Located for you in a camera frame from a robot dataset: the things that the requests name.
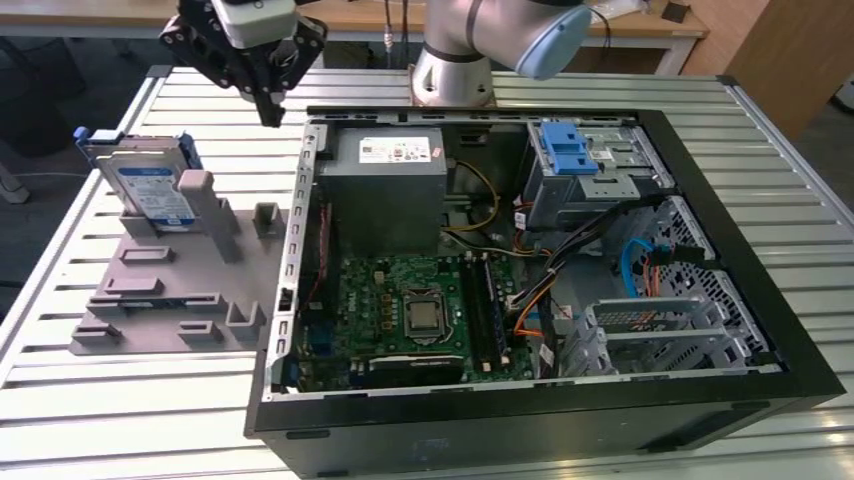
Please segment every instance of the wooden desk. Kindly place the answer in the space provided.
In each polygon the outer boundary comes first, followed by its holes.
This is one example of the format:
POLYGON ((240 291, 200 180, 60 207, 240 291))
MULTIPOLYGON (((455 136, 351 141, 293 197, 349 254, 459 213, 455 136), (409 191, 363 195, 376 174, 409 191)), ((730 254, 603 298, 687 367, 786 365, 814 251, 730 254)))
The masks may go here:
MULTIPOLYGON (((660 13, 664 0, 655 0, 660 13)), ((175 14, 176 0, 0 0, 0 35, 79 38, 156 38, 175 14)), ((392 4, 392 23, 400 31, 400 6, 392 4)), ((376 0, 324 0, 301 12, 321 19, 331 29, 332 41, 381 41, 384 6, 376 0)), ((614 48, 662 49, 667 53, 656 73, 676 75, 698 39, 708 30, 688 14, 678 24, 658 15, 634 13, 611 22, 614 48)), ((409 6, 409 39, 422 41, 424 7, 409 6)), ((602 45, 604 26, 590 28, 584 46, 602 45)))

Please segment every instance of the floor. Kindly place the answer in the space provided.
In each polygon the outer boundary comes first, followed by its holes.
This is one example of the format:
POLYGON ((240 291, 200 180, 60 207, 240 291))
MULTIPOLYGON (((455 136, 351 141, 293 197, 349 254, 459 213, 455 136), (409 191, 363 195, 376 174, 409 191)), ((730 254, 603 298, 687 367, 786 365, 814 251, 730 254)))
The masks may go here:
MULTIPOLYGON (((129 42, 133 54, 117 55, 107 40, 68 42, 88 88, 61 103, 69 125, 113 128, 124 114, 151 65, 172 62, 169 53, 153 41, 129 42)), ((380 52, 373 62, 384 65, 380 52)), ((329 52, 327 67, 363 68, 364 50, 344 45, 329 52)), ((795 146, 849 206, 854 206, 854 115, 827 106, 795 146)), ((29 202, 9 205, 0 200, 0 285, 23 283, 39 261, 89 170, 73 147, 37 159, 27 159, 0 142, 0 159, 15 174, 71 173, 81 176, 39 175, 20 180, 31 191, 29 202)), ((17 290, 0 286, 0 319, 11 308, 17 290)))

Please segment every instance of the table leg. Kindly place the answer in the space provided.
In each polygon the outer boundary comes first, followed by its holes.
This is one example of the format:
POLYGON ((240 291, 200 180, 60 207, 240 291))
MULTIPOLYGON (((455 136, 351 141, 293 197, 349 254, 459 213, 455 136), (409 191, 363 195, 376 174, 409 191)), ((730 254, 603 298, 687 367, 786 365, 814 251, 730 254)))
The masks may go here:
POLYGON ((695 44, 696 38, 694 37, 675 37, 672 39, 670 49, 658 64, 655 75, 679 75, 679 73, 682 73, 682 67, 688 59, 688 55, 691 55, 695 44))

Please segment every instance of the metal table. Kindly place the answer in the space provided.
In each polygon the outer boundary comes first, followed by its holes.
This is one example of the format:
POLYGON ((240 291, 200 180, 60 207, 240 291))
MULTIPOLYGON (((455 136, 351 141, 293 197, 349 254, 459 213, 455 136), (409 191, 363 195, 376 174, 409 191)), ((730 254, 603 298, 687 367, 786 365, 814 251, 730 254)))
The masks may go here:
MULTIPOLYGON (((123 127, 187 130, 235 209, 289 206, 307 105, 404 105, 401 72, 316 70, 285 125, 192 70, 152 73, 123 127)), ((854 390, 854 217, 738 87, 714 78, 495 75, 502 106, 663 110, 842 382, 854 390)), ((0 329, 4 478, 293 478, 243 438, 252 353, 75 357, 67 351, 123 228, 89 176, 0 329)), ((774 417, 695 452, 443 471, 405 478, 840 478, 854 475, 854 395, 774 417)))

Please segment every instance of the yellow wire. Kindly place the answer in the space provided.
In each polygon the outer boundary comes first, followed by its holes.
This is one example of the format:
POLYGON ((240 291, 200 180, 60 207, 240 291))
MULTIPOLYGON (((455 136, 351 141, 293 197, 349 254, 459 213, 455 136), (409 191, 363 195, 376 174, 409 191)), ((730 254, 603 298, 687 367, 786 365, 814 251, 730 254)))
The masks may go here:
POLYGON ((490 188, 490 192, 492 193, 492 214, 484 221, 475 223, 474 225, 464 225, 462 227, 444 227, 446 232, 471 232, 472 230, 476 230, 480 227, 488 225, 492 220, 495 220, 495 217, 498 216, 498 192, 495 191, 495 187, 490 183, 490 180, 486 178, 486 175, 480 173, 480 170, 478 170, 470 163, 463 162, 462 160, 458 160, 456 163, 464 165, 471 170, 471 173, 474 173, 476 177, 483 181, 486 186, 490 188))

